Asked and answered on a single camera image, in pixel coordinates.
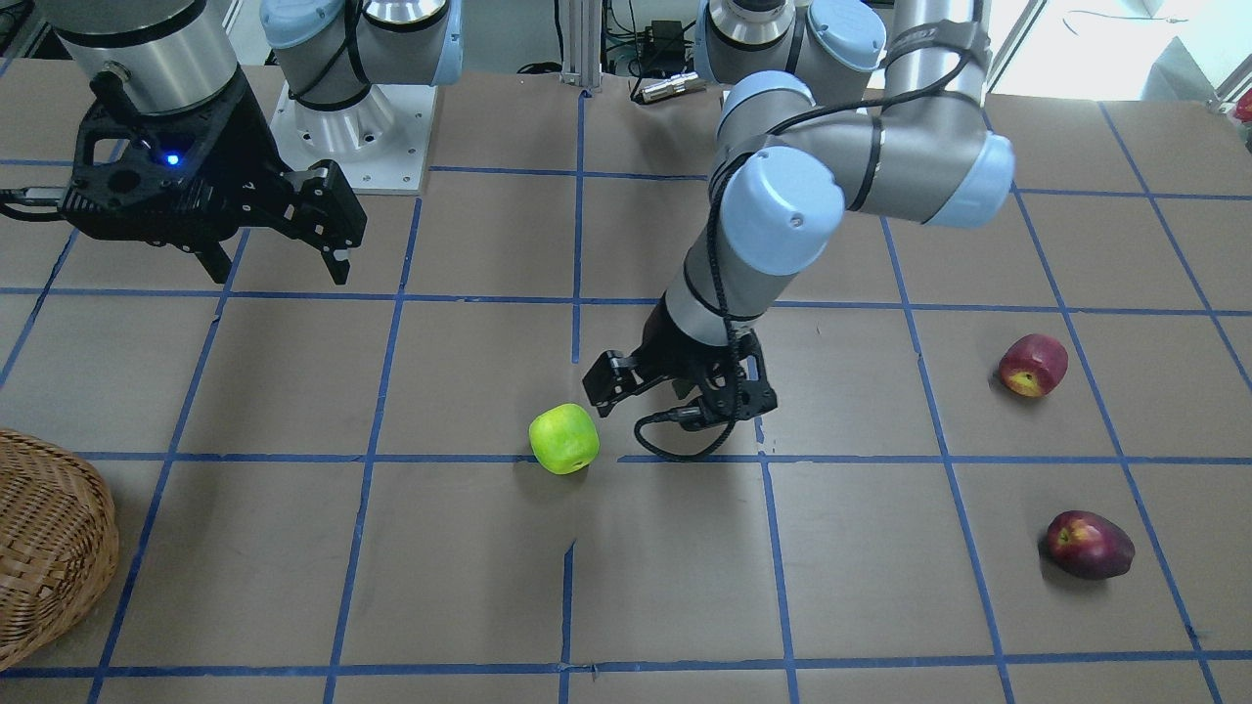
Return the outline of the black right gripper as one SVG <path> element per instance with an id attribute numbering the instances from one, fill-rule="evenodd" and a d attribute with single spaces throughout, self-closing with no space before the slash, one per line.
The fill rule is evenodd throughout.
<path id="1" fill-rule="evenodd" d="M 240 66 L 215 95 L 170 114 L 138 111 L 115 70 L 96 71 L 90 88 L 58 203 L 73 227 L 98 241 L 185 246 L 219 286 L 234 266 L 219 242 L 268 227 L 313 246 L 333 284 L 347 284 L 368 215 L 334 160 L 288 172 Z"/>

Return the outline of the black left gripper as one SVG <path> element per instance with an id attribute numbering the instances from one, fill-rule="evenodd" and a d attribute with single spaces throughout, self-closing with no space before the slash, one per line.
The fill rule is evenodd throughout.
<path id="1" fill-rule="evenodd" d="M 608 418 L 626 398 L 670 380 L 680 400 L 699 393 L 692 406 L 697 418 L 684 418 L 684 428 L 707 428 L 729 420 L 759 418 L 777 408 L 777 392 L 767 380 L 762 347 L 754 329 L 737 334 L 737 347 L 721 339 L 707 346 L 685 334 L 661 302 L 649 313 L 644 338 L 632 355 L 603 351 L 582 378 L 583 392 L 600 418 Z"/>

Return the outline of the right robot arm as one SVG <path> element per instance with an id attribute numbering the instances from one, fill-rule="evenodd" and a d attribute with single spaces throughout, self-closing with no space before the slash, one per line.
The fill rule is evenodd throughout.
<path id="1" fill-rule="evenodd" d="M 68 185 L 28 203 L 101 242 L 174 246 L 217 284 L 224 241 L 273 229 L 344 286 L 368 217 L 359 187 L 416 177 L 419 114 L 401 93 L 459 80 L 458 1 L 264 1 L 290 124 L 267 116 L 205 1 L 40 1 L 94 101 Z"/>

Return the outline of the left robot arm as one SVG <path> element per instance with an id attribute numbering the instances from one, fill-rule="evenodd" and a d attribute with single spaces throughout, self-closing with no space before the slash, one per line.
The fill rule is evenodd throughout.
<path id="1" fill-rule="evenodd" d="M 727 88 L 707 215 L 630 355 L 583 377 L 593 410 L 655 386 L 689 431 L 777 405 L 755 322 L 860 212 L 972 229 L 1002 209 L 1015 170 L 983 120 L 990 40 L 983 1 L 898 1 L 891 26 L 861 1 L 705 1 L 694 66 Z"/>

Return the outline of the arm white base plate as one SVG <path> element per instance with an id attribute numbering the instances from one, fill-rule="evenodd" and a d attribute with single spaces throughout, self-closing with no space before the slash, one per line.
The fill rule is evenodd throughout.
<path id="1" fill-rule="evenodd" d="M 289 167 L 331 159 L 358 195 L 419 195 L 439 93 L 437 86 L 376 85 L 339 111 L 300 106 L 283 94 L 270 133 Z"/>

